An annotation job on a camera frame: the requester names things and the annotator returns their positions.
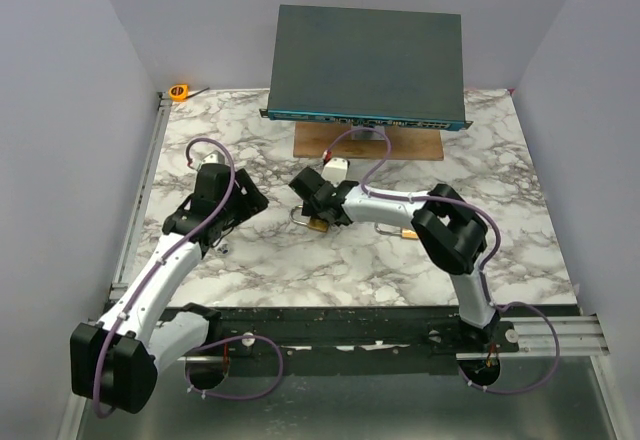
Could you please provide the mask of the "small brass padlock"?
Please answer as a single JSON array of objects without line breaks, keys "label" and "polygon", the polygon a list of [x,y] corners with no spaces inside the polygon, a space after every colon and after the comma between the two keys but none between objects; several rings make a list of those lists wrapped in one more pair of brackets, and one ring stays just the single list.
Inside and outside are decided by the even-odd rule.
[{"label": "small brass padlock", "polygon": [[293,207],[289,212],[289,220],[297,226],[304,227],[316,232],[327,233],[329,231],[329,224],[314,217],[302,217],[302,205]]}]

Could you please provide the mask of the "brass long-shackle padlock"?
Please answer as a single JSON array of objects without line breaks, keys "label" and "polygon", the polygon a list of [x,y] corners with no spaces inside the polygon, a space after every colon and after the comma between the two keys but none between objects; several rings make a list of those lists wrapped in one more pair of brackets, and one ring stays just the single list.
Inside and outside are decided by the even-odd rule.
[{"label": "brass long-shackle padlock", "polygon": [[403,240],[412,241],[417,241],[419,239],[415,231],[403,227],[392,227],[389,225],[375,223],[374,230],[382,236],[397,237]]}]

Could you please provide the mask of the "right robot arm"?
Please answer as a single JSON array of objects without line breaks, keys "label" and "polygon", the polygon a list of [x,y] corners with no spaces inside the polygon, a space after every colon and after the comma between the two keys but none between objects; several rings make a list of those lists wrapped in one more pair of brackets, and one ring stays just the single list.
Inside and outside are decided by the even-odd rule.
[{"label": "right robot arm", "polygon": [[500,248],[501,234],[489,214],[443,183],[427,193],[381,190],[348,180],[333,185],[306,167],[289,187],[303,201],[307,216],[331,226],[378,223],[415,232],[431,262],[451,279],[463,338],[490,341],[500,314],[484,269]]}]

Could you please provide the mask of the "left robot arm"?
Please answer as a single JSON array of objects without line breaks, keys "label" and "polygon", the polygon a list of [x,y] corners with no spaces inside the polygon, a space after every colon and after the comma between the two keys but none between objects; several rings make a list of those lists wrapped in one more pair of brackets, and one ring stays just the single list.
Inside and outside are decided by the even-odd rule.
[{"label": "left robot arm", "polygon": [[193,192],[166,218],[155,251],[122,297],[70,338],[71,388],[135,414],[159,375],[189,351],[221,337],[217,311],[189,303],[161,317],[177,288],[223,234],[264,211],[267,198],[249,174],[207,163]]}]

